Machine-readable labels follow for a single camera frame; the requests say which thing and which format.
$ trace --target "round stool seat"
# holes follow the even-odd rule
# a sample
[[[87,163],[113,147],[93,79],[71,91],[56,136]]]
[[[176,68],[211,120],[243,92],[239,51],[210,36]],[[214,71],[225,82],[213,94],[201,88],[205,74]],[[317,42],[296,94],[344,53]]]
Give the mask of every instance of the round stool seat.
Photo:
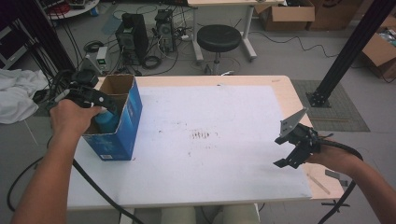
[[[228,25],[207,25],[197,33],[198,45],[210,52],[227,52],[236,49],[241,40],[239,31]]]

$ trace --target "blue bottle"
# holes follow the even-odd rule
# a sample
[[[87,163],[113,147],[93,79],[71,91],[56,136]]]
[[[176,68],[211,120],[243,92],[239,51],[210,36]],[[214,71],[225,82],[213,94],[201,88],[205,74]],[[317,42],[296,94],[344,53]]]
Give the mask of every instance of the blue bottle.
[[[114,133],[120,122],[118,114],[112,114],[106,109],[95,116],[95,121],[99,125],[101,133]]]

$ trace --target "person's leg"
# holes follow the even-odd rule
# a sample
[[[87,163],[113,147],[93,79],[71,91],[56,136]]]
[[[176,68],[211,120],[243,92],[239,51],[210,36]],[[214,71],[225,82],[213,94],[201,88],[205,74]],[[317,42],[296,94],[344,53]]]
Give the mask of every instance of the person's leg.
[[[194,207],[167,207],[162,209],[161,224],[195,224]]]
[[[260,217],[254,203],[224,205],[213,224],[260,224]]]

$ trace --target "cardboard box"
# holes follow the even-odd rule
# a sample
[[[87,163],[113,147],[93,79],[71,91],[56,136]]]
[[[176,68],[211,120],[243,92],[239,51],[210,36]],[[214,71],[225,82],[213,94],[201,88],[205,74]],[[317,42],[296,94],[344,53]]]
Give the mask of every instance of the cardboard box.
[[[315,21],[309,22],[308,30],[344,30],[354,18],[363,0],[311,0],[315,6]]]
[[[396,31],[396,18],[387,17],[377,32],[379,33],[385,29],[394,29]],[[372,65],[370,69],[378,77],[396,77],[396,47],[379,34],[373,35],[362,52],[366,56],[366,61]]]
[[[315,8],[308,0],[303,7],[255,6],[265,31],[304,30],[308,21],[315,20]]]
[[[129,161],[134,151],[143,107],[134,76],[106,76],[99,90],[116,101],[120,123],[114,133],[100,133],[92,119],[92,124],[83,137],[101,160]]]

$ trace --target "forearm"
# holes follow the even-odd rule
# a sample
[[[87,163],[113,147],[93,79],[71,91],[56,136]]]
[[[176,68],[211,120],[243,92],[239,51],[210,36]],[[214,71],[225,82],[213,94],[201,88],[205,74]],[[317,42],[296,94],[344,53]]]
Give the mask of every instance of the forearm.
[[[65,223],[78,137],[53,136],[49,151],[23,193],[12,223]]]
[[[396,220],[396,191],[371,166],[355,162],[349,175],[359,186],[381,223]]]

